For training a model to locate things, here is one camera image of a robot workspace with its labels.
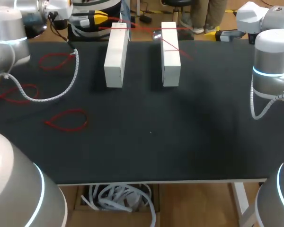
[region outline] black stool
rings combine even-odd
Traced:
[[[178,24],[179,8],[184,13],[183,7],[191,5],[191,0],[161,0],[161,2],[163,5],[175,7],[172,21],[175,21],[176,24]]]

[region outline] person's leg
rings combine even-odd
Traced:
[[[209,0],[192,0],[190,15],[193,27],[205,26]]]
[[[222,22],[227,0],[209,0],[205,30],[214,29]]]
[[[209,0],[192,0],[190,14],[182,14],[180,24],[189,27],[193,33],[204,32]]]

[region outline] red wire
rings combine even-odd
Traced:
[[[79,127],[70,129],[70,128],[63,128],[63,127],[60,127],[60,126],[55,125],[55,124],[52,123],[55,120],[57,120],[58,118],[66,115],[66,114],[71,114],[71,113],[81,113],[81,114],[85,115],[85,122],[84,122],[84,124],[79,126]],[[87,124],[88,124],[88,116],[87,116],[86,112],[84,110],[82,110],[82,109],[71,109],[71,110],[67,110],[67,111],[64,111],[62,113],[57,114],[56,116],[51,118],[49,121],[45,121],[45,124],[55,128],[55,129],[61,130],[61,131],[79,131],[79,130],[82,130],[83,128],[85,128],[87,126]]]
[[[129,30],[189,30],[189,27],[161,28],[161,27],[99,27],[99,29],[129,29]]]
[[[35,94],[34,98],[37,98],[37,97],[38,97],[38,95],[39,95],[39,90],[38,90],[38,88],[37,88],[36,85],[34,85],[34,84],[23,84],[23,85],[22,85],[22,88],[26,88],[26,87],[32,87],[32,88],[36,89],[36,94]],[[18,100],[13,100],[13,99],[9,99],[9,98],[6,98],[6,97],[5,97],[7,94],[12,93],[12,92],[14,92],[14,91],[18,91],[18,87],[13,87],[13,88],[11,88],[10,90],[6,91],[5,93],[1,94],[1,95],[0,95],[0,99],[3,99],[3,100],[5,100],[5,101],[7,101],[7,102],[10,102],[10,103],[16,103],[16,104],[26,104],[26,103],[30,103],[29,100],[18,101]]]
[[[117,18],[117,17],[108,17],[108,19],[116,20],[116,21],[120,21],[120,20],[121,20],[122,22],[130,23],[130,24],[132,24],[132,25],[134,25],[134,26],[136,26],[136,27],[140,27],[138,24],[136,24],[136,23],[134,23],[134,22],[131,22],[131,21],[129,21],[129,20],[123,20],[123,19],[120,19],[120,18]],[[150,30],[150,28],[145,27],[144,30],[152,35],[152,31]],[[167,42],[167,41],[166,41],[165,39],[163,39],[162,37],[160,37],[160,40],[166,42],[167,44],[169,44],[170,46],[172,46],[173,48],[175,48],[175,49],[176,49],[177,51],[179,51],[179,53],[182,54],[183,56],[186,56],[187,58],[193,60],[193,58],[192,58],[188,53],[186,53],[186,52],[183,51],[183,50],[180,50],[180,49],[176,48],[173,44]]]
[[[67,56],[67,59],[65,59],[62,63],[60,63],[59,65],[54,66],[54,67],[42,66],[42,62],[44,61],[44,59],[48,58],[48,57],[52,57],[52,56]],[[43,69],[44,71],[58,70],[58,69],[62,68],[62,66],[65,65],[73,57],[74,57],[74,55],[69,54],[69,53],[49,53],[49,54],[46,54],[46,55],[44,55],[40,58],[38,65],[39,65],[39,68]]]

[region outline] floor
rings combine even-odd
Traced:
[[[144,0],[149,3],[149,10],[168,10],[159,0]],[[227,9],[238,9],[246,0],[229,0]],[[255,3],[265,6],[261,0]],[[284,5],[284,0],[271,0],[270,4]],[[135,0],[131,3],[135,10]],[[160,27],[161,21],[171,21],[172,15],[151,14],[152,24],[148,27]],[[236,28],[236,18],[232,13],[225,13],[221,30]],[[144,31],[133,31],[132,41],[151,41],[152,37]],[[204,35],[196,35],[196,40],[206,40]],[[48,29],[33,42],[61,41]],[[258,183],[246,183],[248,200],[254,202]],[[74,186],[62,187],[68,201],[68,227],[147,227],[151,222],[150,213],[115,213],[74,210],[78,188]],[[157,214],[157,227],[236,227],[238,214],[229,184],[200,183],[200,184],[161,184],[160,212]]]

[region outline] black table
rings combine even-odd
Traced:
[[[76,43],[80,71],[61,100],[16,105],[0,101],[0,133],[57,184],[262,179],[284,161],[284,102],[255,121],[249,92],[253,48],[234,43],[182,41],[179,87],[162,87],[159,43],[129,43],[122,89],[107,89],[106,43]],[[39,98],[62,92],[74,70],[37,67],[49,52],[71,52],[62,43],[31,44],[32,60],[12,73],[36,84]],[[53,63],[61,62],[55,58]],[[3,80],[0,93],[13,83]],[[259,112],[267,103],[256,99]],[[44,124],[74,108],[89,114],[79,132]],[[57,122],[69,127],[80,116]]]

